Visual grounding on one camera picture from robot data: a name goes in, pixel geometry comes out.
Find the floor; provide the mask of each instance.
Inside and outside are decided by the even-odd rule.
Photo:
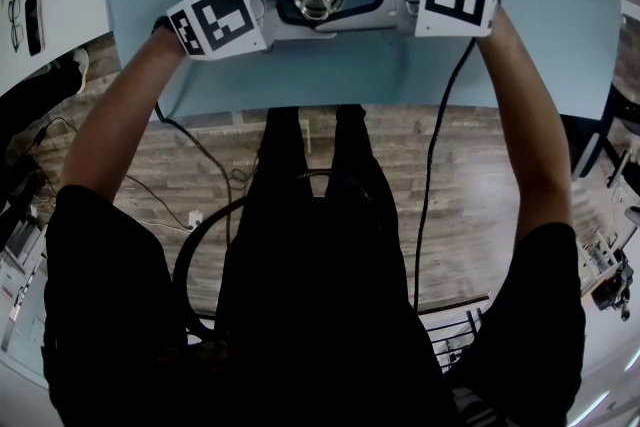
[[[91,107],[117,77],[120,64],[110,35],[89,47],[92,68],[85,92],[52,111],[49,119],[63,116],[80,126]],[[640,93],[638,64],[640,24],[627,21],[621,29],[619,59],[614,83],[627,94]],[[405,256],[409,293],[413,295],[416,235],[425,189],[427,147],[437,108],[434,106],[365,106],[374,154],[394,193],[400,240]],[[264,130],[266,112],[244,111],[181,120],[231,172],[250,175]],[[333,153],[335,108],[303,108],[300,120],[308,134],[307,156],[311,168],[328,167]],[[41,120],[16,137],[14,147],[26,149]],[[73,132],[54,123],[49,136],[34,151],[53,187]],[[617,147],[635,140],[616,124],[611,139]],[[630,229],[623,209],[638,198],[624,187],[608,190],[604,180],[610,163],[601,158],[585,180],[574,184],[576,231],[583,244],[595,241],[596,230],[613,240]],[[187,223],[190,210],[211,214],[226,203],[224,182],[218,170],[171,127],[149,124],[129,173],[144,182]],[[322,191],[321,180],[314,183]],[[234,182],[243,191],[241,181]],[[55,199],[49,187],[38,198],[38,215],[46,222]],[[160,202],[143,187],[125,179],[116,206],[145,223],[161,241],[172,269],[186,233]],[[420,302],[457,300],[497,291],[506,275],[513,249],[518,193],[509,166],[500,118],[495,109],[450,107],[438,139],[433,164],[429,215],[424,232],[420,273]],[[234,217],[234,228],[238,215]],[[214,227],[198,249],[191,266],[189,293],[193,307],[215,311],[225,254],[224,227]],[[541,261],[541,273],[549,269]]]

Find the black pants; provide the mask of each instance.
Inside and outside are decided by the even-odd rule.
[[[80,89],[82,75],[78,64],[66,56],[57,62],[59,68],[20,82],[0,96],[0,152],[3,155],[14,135]]]
[[[386,178],[373,157],[364,116],[365,111],[360,106],[338,109],[332,170],[353,176],[371,197],[387,245],[384,288],[393,291],[389,296],[391,300],[397,299],[406,305],[401,310],[406,312],[403,322],[410,324],[415,320],[419,324],[408,304],[395,203]],[[233,332],[239,323],[242,324],[242,319],[245,319],[245,324],[252,324],[253,314],[265,307],[255,296],[246,301],[243,294],[261,286],[260,271],[248,272],[249,269],[262,266],[267,275],[268,268],[278,265],[278,255],[260,254],[259,240],[256,243],[257,238],[265,236],[261,234],[265,216],[280,215],[274,203],[282,202],[287,208],[292,208],[291,205],[295,208],[296,202],[302,207],[305,202],[313,201],[309,179],[299,179],[291,185],[292,179],[308,171],[297,109],[269,111],[259,156],[238,236],[225,263],[216,316],[216,331],[220,334]],[[340,187],[341,181],[333,181],[332,177],[327,187],[327,198],[340,194]],[[265,198],[271,201],[266,210]],[[298,243],[299,257],[304,258],[308,243]],[[553,283],[557,285],[546,295],[537,281],[537,262],[542,256],[554,262]],[[289,261],[283,268],[295,268],[295,265],[295,261]],[[339,279],[344,270],[342,265],[343,262],[336,263],[331,280]],[[370,262],[365,262],[361,271],[365,272],[368,265]],[[515,251],[507,279],[492,308],[484,316],[476,340],[446,374],[446,381],[440,375],[429,336],[419,326],[417,343],[424,346],[425,358],[432,358],[432,364],[421,366],[425,369],[424,374],[428,374],[422,378],[433,381],[434,387],[464,385],[520,425],[563,425],[580,387],[584,350],[585,318],[580,304],[577,265],[575,234],[571,227],[547,225],[527,235]],[[246,276],[252,273],[253,281],[247,281]],[[296,279],[302,277],[294,276],[288,283],[295,287]],[[267,295],[278,292],[268,287],[264,290],[265,299]],[[290,297],[284,297],[284,301],[296,301],[297,294],[289,293]],[[329,296],[327,294],[323,300],[328,300]],[[316,306],[321,309],[323,304],[320,302]],[[271,313],[274,322],[277,315],[278,308],[274,308]],[[304,312],[301,312],[292,322],[303,316]],[[390,325],[392,321],[387,317],[380,322]],[[263,326],[265,329],[272,327],[271,324]],[[331,329],[340,332],[334,326]],[[393,332],[388,332],[387,336],[393,336]],[[433,400],[438,392],[434,388],[424,400],[428,402],[429,397]]]
[[[58,64],[59,67],[48,73],[20,82],[0,97],[0,152],[3,156],[14,135],[80,89],[82,75],[78,64],[69,57],[59,59]],[[4,162],[0,165],[0,211],[11,193],[35,169],[35,163],[28,157],[19,159],[12,166]],[[40,180],[32,177],[18,196],[9,199],[11,206],[0,216],[0,247],[5,246],[18,221],[24,221],[39,184]]]
[[[326,190],[326,198],[330,200],[345,193],[345,183],[351,181],[357,187],[348,187],[347,194],[360,194],[358,187],[366,191],[366,195],[375,210],[380,230],[385,240],[388,261],[383,265],[386,272],[386,284],[395,297],[406,301],[408,296],[404,259],[398,238],[398,215],[389,184],[373,156],[369,135],[364,123],[364,109],[359,105],[344,105],[337,112],[335,136],[335,154],[332,163],[332,176]],[[288,210],[307,211],[306,206],[316,202],[310,209],[322,216],[322,200],[314,199],[310,179],[299,178],[308,172],[305,158],[305,144],[298,122],[297,108],[270,109],[267,126],[259,150],[259,164],[248,192],[244,206],[238,235],[234,240],[225,261],[223,282],[218,300],[216,314],[216,330],[227,332],[233,324],[232,318],[250,316],[252,306],[240,297],[243,290],[255,289],[259,286],[250,283],[248,268],[256,269],[264,262],[277,264],[278,259],[272,255],[260,256],[261,249],[254,245],[260,237],[261,225],[266,216],[276,216],[280,204],[286,204]],[[305,245],[300,241],[301,250]],[[352,269],[345,265],[361,265],[361,262],[340,262],[342,275],[350,275]],[[246,311],[239,312],[238,305],[245,304]]]

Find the white wall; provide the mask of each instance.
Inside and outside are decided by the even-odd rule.
[[[59,427],[48,392],[0,362],[0,424],[3,427]]]
[[[44,287],[47,276],[42,269],[35,273],[16,319],[7,355],[38,375],[43,375],[42,352],[44,321]]]
[[[602,393],[609,397],[584,421],[587,425],[600,425],[598,417],[608,413],[607,407],[615,402],[614,410],[640,395],[640,361],[628,372],[629,360],[640,348],[640,232],[624,248],[629,263],[636,271],[636,282],[631,286],[631,318],[622,322],[617,311],[599,311],[591,296],[585,297],[583,307],[587,318],[583,382],[569,413],[569,422],[578,417]],[[607,427],[626,427],[620,417],[605,423]]]
[[[633,420],[635,416],[634,411],[630,411],[621,415],[613,420],[609,420],[608,422],[603,422],[598,424],[598,427],[629,427],[631,420]]]

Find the cord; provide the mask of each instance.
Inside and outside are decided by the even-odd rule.
[[[251,172],[249,174],[245,173],[242,169],[238,169],[238,168],[233,168],[231,170],[230,180],[232,182],[238,182],[240,184],[239,187],[234,187],[232,185],[231,188],[234,191],[242,191],[242,195],[246,196],[247,188],[249,187],[249,184],[251,183],[253,176],[256,174],[257,169],[258,169],[258,155],[256,154],[256,158],[253,159],[253,166],[251,167]]]
[[[308,172],[293,178],[291,181],[294,182],[312,176],[330,176],[333,172],[334,171],[331,169],[310,169]],[[247,196],[242,196],[241,198],[238,198],[228,205],[225,205],[217,212],[214,212],[209,217],[205,218],[202,223],[200,223],[195,228],[195,230],[189,233],[189,236],[180,248],[178,258],[176,259],[173,267],[172,283],[173,288],[176,292],[178,307],[180,314],[183,317],[183,322],[189,332],[202,339],[202,341],[214,339],[215,333],[212,329],[209,329],[200,322],[200,318],[193,311],[193,308],[191,308],[191,303],[189,302],[189,294],[187,293],[187,275],[189,273],[191,259],[193,258],[198,245],[202,241],[203,237],[207,234],[207,232],[211,229],[211,227],[223,218],[228,217],[229,214],[231,214],[234,210],[237,210],[238,208],[244,206],[244,204],[247,202],[247,199]],[[222,267],[223,280],[226,272],[226,265],[227,258],[225,256],[224,265]]]
[[[424,231],[424,224],[427,220],[427,209],[429,208],[429,186],[431,185],[431,164],[433,162],[433,150],[436,147],[436,141],[438,139],[438,132],[440,132],[440,126],[442,125],[442,118],[444,117],[444,111],[447,108],[447,102],[449,101],[449,95],[451,94],[451,88],[458,78],[460,70],[467,62],[467,58],[473,47],[476,45],[476,39],[472,38],[469,42],[469,46],[462,54],[460,61],[453,70],[447,88],[442,95],[442,101],[440,102],[440,108],[438,109],[438,117],[436,118],[436,125],[433,129],[433,135],[431,136],[431,142],[429,143],[429,152],[427,153],[427,186],[424,191],[424,203],[422,204],[422,215],[420,216],[420,228],[418,229],[418,243],[416,245],[416,266],[414,271],[414,287],[413,287],[413,311],[418,313],[418,296],[420,295],[420,252],[422,250],[422,233]]]
[[[169,226],[168,224],[150,223],[149,221],[144,221],[143,219],[136,219],[136,221],[138,221],[139,223],[142,223],[142,224],[146,224],[148,226],[162,226],[163,228],[169,228],[170,230],[179,231],[180,233],[186,233],[186,234],[191,233],[188,230],[181,230],[180,228],[176,228],[175,226]]]
[[[224,181],[227,185],[227,198],[229,200],[228,204],[231,205],[231,203],[233,202],[233,197],[231,192],[232,190],[231,181],[229,180],[229,175],[227,174],[227,171],[224,168],[224,166],[220,164],[220,162],[213,155],[211,155],[211,153],[209,153],[209,151],[204,146],[202,146],[200,141],[198,141],[191,134],[191,132],[189,132],[186,128],[184,128],[180,123],[178,123],[177,121],[171,118],[165,118],[165,116],[162,114],[162,111],[160,110],[160,105],[158,105],[157,102],[155,106],[155,111],[156,111],[156,116],[158,116],[158,119],[160,120],[161,123],[166,123],[168,125],[171,125],[175,129],[182,132],[185,136],[189,138],[189,140],[196,146],[196,148],[198,148],[202,152],[202,154],[205,157],[207,157],[211,162],[215,164],[215,166],[220,171],[220,174],[222,175],[222,178],[224,178]],[[229,248],[229,246],[231,246],[231,211],[229,211],[229,214],[227,215],[226,238],[227,238],[227,248]]]
[[[56,118],[53,118],[51,121],[49,121],[49,123],[47,123],[44,127],[42,127],[38,133],[36,134],[36,137],[34,138],[33,142],[31,143],[31,146],[29,146],[29,148],[27,149],[26,152],[24,152],[23,157],[25,155],[27,155],[29,153],[29,151],[31,151],[31,149],[36,146],[36,145],[40,145],[40,143],[42,143],[42,141],[44,140],[44,138],[47,135],[47,129],[51,126],[52,123],[54,123],[55,121],[63,121],[71,130],[73,130],[75,133],[78,133],[78,129],[76,127],[74,127],[71,123],[69,123],[66,119],[64,119],[61,116],[58,116]],[[42,167],[40,166],[40,164],[38,164],[37,162],[35,162],[35,165],[37,166],[37,168],[40,170],[40,172],[42,173],[42,175],[44,176],[44,179],[46,180],[47,184],[49,185],[49,187],[51,188],[51,191],[53,192],[53,197],[57,198],[58,196],[58,192],[55,190],[55,188],[53,187],[53,184],[51,183],[51,180],[49,180],[49,177],[47,176],[47,173],[44,172],[44,169],[42,169]],[[148,186],[146,186],[144,183],[142,183],[140,180],[138,180],[137,178],[134,178],[131,175],[125,175],[125,177],[127,177],[129,180],[132,180],[134,182],[136,182],[137,184],[141,185],[149,194],[151,194],[155,199],[157,199],[162,206],[166,209],[167,212],[169,212],[169,215],[171,215],[171,217],[173,217],[176,222],[182,226],[185,230],[189,230],[190,227],[185,225],[183,222],[180,221],[180,219],[178,219],[178,217],[173,213],[173,211],[169,208],[169,206],[162,200],[162,198],[160,198],[155,192],[153,192]],[[173,226],[167,226],[167,225],[163,225],[163,224],[159,224],[158,226],[165,226],[167,228],[172,228],[174,230],[179,230],[179,231],[183,231],[179,228],[175,228]]]
[[[151,189],[149,189],[149,187],[147,187],[145,184],[143,184],[140,180],[134,178],[131,175],[124,175],[126,176],[129,180],[136,182],[138,185],[142,185],[142,187],[144,187],[144,189],[151,194],[154,198],[156,198],[160,203],[162,203],[162,206],[167,210],[167,212],[169,212],[169,214],[171,214],[171,217],[173,217],[176,222],[182,226],[185,230],[189,229],[189,226],[187,226],[186,224],[183,224],[182,221],[180,221],[180,219],[178,219],[178,217],[171,211],[171,209],[167,206],[167,204],[155,193],[153,192]]]

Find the black t-shirt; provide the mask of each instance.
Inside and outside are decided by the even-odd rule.
[[[187,347],[158,240],[92,191],[61,190],[47,235],[43,356],[63,422],[309,423],[340,415],[463,425],[451,392],[459,383],[443,377],[406,284],[385,286],[389,248],[369,230],[375,220],[357,205],[325,202],[313,212],[279,210],[259,236],[239,233],[231,251],[268,248],[237,260],[258,269],[247,287],[255,322],[243,329],[253,327],[238,329],[238,346],[232,338]],[[554,226],[560,251],[575,251],[573,230]],[[321,236],[309,244],[312,231]],[[550,233],[537,232],[520,246],[537,247]],[[497,421],[491,425],[506,425]]]

